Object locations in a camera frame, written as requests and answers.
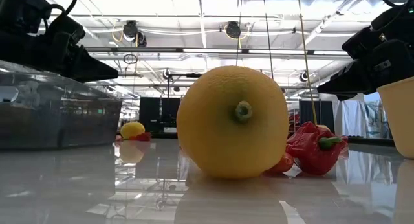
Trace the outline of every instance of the warehouse ceiling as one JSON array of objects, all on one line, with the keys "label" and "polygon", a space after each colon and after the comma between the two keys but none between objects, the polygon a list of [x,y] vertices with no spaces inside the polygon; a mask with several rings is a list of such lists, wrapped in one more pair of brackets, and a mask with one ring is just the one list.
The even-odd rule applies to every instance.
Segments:
[{"label": "warehouse ceiling", "polygon": [[[62,6],[71,2],[48,1]],[[341,52],[342,43],[389,8],[382,0],[301,0],[301,3],[305,46],[315,54],[309,57],[315,86],[351,61]],[[58,14],[54,10],[50,20]],[[272,51],[275,81],[282,86],[305,85],[299,78],[305,70],[305,60],[299,51],[303,50],[303,41],[298,0],[265,0],[265,4],[263,0],[78,0],[71,15],[85,27],[87,35],[81,43],[90,54],[120,71],[117,79],[90,85],[105,91],[98,85],[110,85],[124,98],[132,94],[166,94],[162,73],[167,68],[177,74],[205,73],[220,65],[238,64],[271,76],[269,42],[275,50]],[[123,59],[128,50],[122,49],[135,47],[121,38],[127,20],[137,21],[138,29],[146,36],[147,49],[166,47],[171,51],[140,49],[133,53],[138,62],[126,64]],[[224,33],[229,21],[241,23],[240,45]],[[120,52],[108,50],[109,47]],[[237,55],[234,52],[239,47],[250,49],[249,53]],[[224,53],[220,51],[223,49],[232,51]],[[183,87],[171,93],[183,95],[187,89],[184,85],[191,85],[194,79],[178,78],[174,84]],[[151,87],[154,84],[160,86],[154,89]]]}]

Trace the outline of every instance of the overhead fluorescent light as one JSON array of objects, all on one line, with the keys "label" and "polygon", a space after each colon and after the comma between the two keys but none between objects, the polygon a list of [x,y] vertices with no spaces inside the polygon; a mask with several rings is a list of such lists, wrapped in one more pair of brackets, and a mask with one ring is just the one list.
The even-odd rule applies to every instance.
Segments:
[{"label": "overhead fluorescent light", "polygon": [[240,53],[241,49],[183,49],[182,51],[192,53]]},{"label": "overhead fluorescent light", "polygon": [[[268,54],[269,50],[266,49],[251,49],[248,51],[248,53],[252,54]],[[303,54],[302,50],[270,50],[270,53],[272,54]]]},{"label": "overhead fluorescent light", "polygon": [[316,50],[314,51],[315,55],[346,55],[348,56],[348,53],[345,51],[324,51],[324,50]]},{"label": "overhead fluorescent light", "polygon": [[119,47],[119,45],[117,43],[113,42],[113,41],[110,41],[109,44],[114,45],[115,47]]}]

